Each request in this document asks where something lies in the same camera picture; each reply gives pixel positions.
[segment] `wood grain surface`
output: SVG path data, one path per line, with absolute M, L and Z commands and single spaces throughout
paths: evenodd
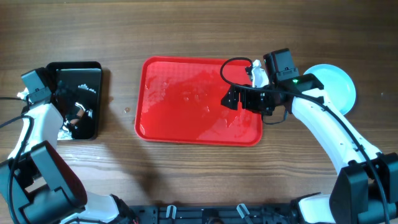
M 383 152 L 397 151 L 397 1 L 15 2 L 28 1 L 0 4 L 0 96 L 15 96 L 24 89 L 21 74 L 50 62 L 95 60 L 105 68 L 97 139 L 62 141 L 57 149 L 86 190 L 128 205 L 236 205 L 288 202 L 334 186 L 332 163 L 294 116 L 265 126 L 254 147 L 139 139 L 141 67 L 153 55 L 256 59 L 288 47 L 301 73 L 337 65 L 356 85 L 346 117 Z M 0 102 L 0 123 L 22 106 Z M 0 130 L 0 161 L 21 127 Z M 0 223 L 10 222 L 1 199 Z

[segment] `white object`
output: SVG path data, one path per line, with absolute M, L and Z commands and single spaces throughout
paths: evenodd
M 240 203 L 238 206 L 236 206 L 236 209 L 237 209 L 239 215 L 241 216 L 241 218 L 244 218 L 246 215 L 250 215 L 248 208 L 243 203 Z
M 253 68 L 251 69 L 251 75 L 253 77 L 253 88 L 262 88 L 269 84 L 267 73 L 261 68 L 260 60 L 253 62 Z
M 177 208 L 175 205 L 169 205 L 166 209 L 166 218 L 175 219 L 175 214 L 177 213 Z
M 113 221 L 119 215 L 118 206 L 112 196 L 102 196 L 91 192 L 87 192 L 87 204 L 85 210 L 81 213 L 74 213 L 61 221 L 61 224 L 69 222 L 75 218 L 85 220 L 95 220 L 104 223 Z
M 33 146 L 38 143 L 42 143 L 43 141 L 48 141 L 51 146 L 56 149 L 58 130 L 61 128 L 63 123 L 63 118 L 56 107 L 51 103 L 47 103 L 28 111 L 25 115 L 31 116 L 34 119 L 34 125 L 23 153 L 29 152 Z M 23 121 L 24 127 L 19 136 L 17 146 L 10 153 L 8 159 L 17 155 L 17 152 L 21 147 L 21 142 L 25 138 L 30 122 L 29 118 L 23 118 Z
M 27 88 L 25 88 L 24 91 L 17 93 L 17 97 L 21 98 L 21 99 L 26 99 L 26 96 L 29 94 L 29 91 Z
M 314 74 L 324 85 L 330 100 L 341 114 L 348 113 L 355 104 L 356 92 L 352 79 L 339 67 L 315 65 L 304 74 Z
M 313 195 L 298 202 L 301 214 L 308 223 L 336 223 L 329 207 L 330 195 Z
M 335 108 L 326 90 L 315 88 L 305 91 L 303 94 L 315 98 L 323 96 L 325 105 L 345 123 L 354 137 L 364 146 L 365 153 L 369 158 L 375 159 L 377 157 L 376 153 L 380 152 L 380 150 L 365 140 Z M 358 163 L 366 162 L 362 154 L 359 151 L 355 151 L 357 147 L 350 136 L 329 112 L 323 111 L 311 101 L 297 97 L 293 99 L 292 112 L 297 119 L 306 125 L 321 144 L 332 161 L 337 174 L 340 173 L 341 168 L 348 166 L 349 161 L 355 160 Z

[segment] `black tray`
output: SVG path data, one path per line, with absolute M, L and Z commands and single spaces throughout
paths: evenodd
M 103 71 L 98 62 L 52 62 L 47 69 L 56 73 L 57 82 L 76 90 L 79 99 L 58 132 L 58 140 L 95 139 L 100 119 Z

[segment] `light blue plate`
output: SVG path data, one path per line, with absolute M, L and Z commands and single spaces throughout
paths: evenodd
M 341 68 L 334 65 L 315 65 L 305 71 L 314 74 L 325 87 L 331 102 L 341 114 L 348 113 L 354 106 L 356 91 L 352 79 Z

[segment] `red plastic tray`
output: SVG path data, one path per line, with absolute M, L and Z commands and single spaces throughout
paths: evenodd
M 151 57 L 142 68 L 135 129 L 147 141 L 253 146 L 262 136 L 259 114 L 221 105 L 229 85 L 225 59 Z M 245 61 L 224 68 L 227 78 L 250 83 Z

